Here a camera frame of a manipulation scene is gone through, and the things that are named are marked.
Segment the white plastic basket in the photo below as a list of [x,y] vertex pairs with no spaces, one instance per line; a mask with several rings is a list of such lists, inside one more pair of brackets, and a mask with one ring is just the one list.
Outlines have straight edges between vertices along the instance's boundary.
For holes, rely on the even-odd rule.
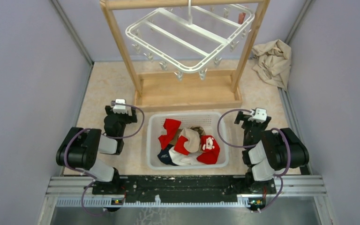
[[153,170],[227,166],[226,127],[218,112],[162,113],[150,117],[146,157]]

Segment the red santa sock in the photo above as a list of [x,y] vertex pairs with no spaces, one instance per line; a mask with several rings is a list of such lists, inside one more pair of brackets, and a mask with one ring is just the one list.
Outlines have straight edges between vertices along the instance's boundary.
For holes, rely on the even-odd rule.
[[196,159],[200,163],[207,165],[216,164],[218,161],[218,156],[220,154],[220,146],[211,135],[203,135],[201,137],[201,155]]

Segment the brown argyle sock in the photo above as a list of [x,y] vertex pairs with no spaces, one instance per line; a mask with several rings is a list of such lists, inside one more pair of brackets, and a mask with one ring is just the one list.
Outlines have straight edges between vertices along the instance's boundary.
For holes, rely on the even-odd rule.
[[199,138],[206,135],[206,132],[204,131],[203,127],[201,127],[201,126],[192,126],[189,129],[196,131],[199,135]]

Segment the navy santa sock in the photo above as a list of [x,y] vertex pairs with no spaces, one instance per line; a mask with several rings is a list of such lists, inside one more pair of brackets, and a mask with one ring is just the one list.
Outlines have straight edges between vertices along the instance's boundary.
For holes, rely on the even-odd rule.
[[168,145],[165,149],[162,149],[160,153],[157,155],[160,162],[164,163],[165,165],[172,165],[177,166],[170,156],[169,150],[173,147],[173,145]]

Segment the cream thin sock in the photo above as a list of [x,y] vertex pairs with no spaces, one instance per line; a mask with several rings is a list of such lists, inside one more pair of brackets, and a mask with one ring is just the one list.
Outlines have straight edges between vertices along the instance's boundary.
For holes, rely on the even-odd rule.
[[200,150],[201,139],[196,131],[189,128],[182,129],[174,146],[174,150],[188,155],[190,153],[196,153]]

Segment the white sock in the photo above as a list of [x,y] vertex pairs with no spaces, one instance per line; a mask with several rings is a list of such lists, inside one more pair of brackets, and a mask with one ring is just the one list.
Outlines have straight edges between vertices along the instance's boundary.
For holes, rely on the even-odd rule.
[[178,166],[195,166],[195,165],[204,165],[204,163],[199,162],[197,157],[199,154],[190,153],[188,155],[181,154],[174,150],[174,148],[169,151],[170,158],[175,165]]

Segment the white clip drying hanger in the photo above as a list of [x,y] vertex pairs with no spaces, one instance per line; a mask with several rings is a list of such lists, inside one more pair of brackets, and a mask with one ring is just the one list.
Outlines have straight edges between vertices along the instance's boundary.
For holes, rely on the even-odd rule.
[[[242,12],[245,21],[238,24]],[[162,70],[174,67],[178,80],[192,73],[204,80],[208,65],[219,66],[223,54],[237,48],[254,18],[255,12],[241,4],[160,7],[129,25],[126,36],[138,53],[158,60]]]

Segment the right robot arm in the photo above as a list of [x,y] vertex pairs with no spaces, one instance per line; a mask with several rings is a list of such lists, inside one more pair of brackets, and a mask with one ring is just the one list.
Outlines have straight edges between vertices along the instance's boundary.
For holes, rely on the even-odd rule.
[[242,159],[248,167],[245,187],[250,193],[268,188],[275,175],[309,163],[309,152],[296,134],[288,127],[267,130],[270,121],[260,108],[250,115],[239,111],[234,121],[244,130]]

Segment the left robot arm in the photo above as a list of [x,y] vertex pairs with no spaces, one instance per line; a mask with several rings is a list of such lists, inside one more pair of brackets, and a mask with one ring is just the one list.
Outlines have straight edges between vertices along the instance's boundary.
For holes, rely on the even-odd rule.
[[57,150],[57,165],[92,177],[103,182],[103,187],[110,194],[121,190],[122,182],[118,179],[118,170],[98,159],[98,154],[119,155],[124,146],[124,139],[135,134],[125,135],[128,124],[137,123],[137,113],[145,114],[142,109],[126,103],[113,103],[105,107],[107,116],[104,128],[72,127]]

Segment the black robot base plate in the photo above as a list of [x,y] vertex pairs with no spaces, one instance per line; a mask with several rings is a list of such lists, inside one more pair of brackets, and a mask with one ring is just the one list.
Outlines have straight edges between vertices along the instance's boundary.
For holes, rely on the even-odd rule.
[[126,203],[234,203],[238,195],[253,198],[277,192],[274,180],[253,181],[250,175],[128,175],[97,181],[94,195],[123,195]]

